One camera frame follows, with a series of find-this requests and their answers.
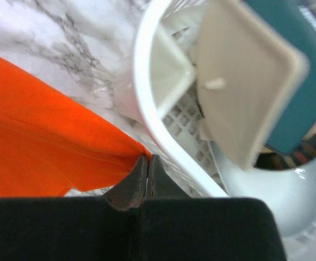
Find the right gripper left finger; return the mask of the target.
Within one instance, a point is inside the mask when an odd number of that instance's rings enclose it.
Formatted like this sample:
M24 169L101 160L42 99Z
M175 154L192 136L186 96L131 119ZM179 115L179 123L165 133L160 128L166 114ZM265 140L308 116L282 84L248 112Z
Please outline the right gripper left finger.
M103 194L103 198L118 210L139 207L145 197L147 174L148 158L143 154L138 158L131 172Z

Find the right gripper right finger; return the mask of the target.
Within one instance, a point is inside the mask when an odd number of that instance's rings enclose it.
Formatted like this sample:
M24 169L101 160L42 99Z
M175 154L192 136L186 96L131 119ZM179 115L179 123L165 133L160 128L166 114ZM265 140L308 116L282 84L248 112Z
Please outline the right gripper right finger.
M147 198L190 198L178 184L166 173L159 155L153 155L149 166L146 182Z

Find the orange t shirt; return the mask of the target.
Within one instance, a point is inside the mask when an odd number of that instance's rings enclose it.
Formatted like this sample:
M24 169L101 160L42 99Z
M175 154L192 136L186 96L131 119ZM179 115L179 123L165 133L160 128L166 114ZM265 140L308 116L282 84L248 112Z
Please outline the orange t shirt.
M109 187L142 155L142 144L0 57L0 198Z

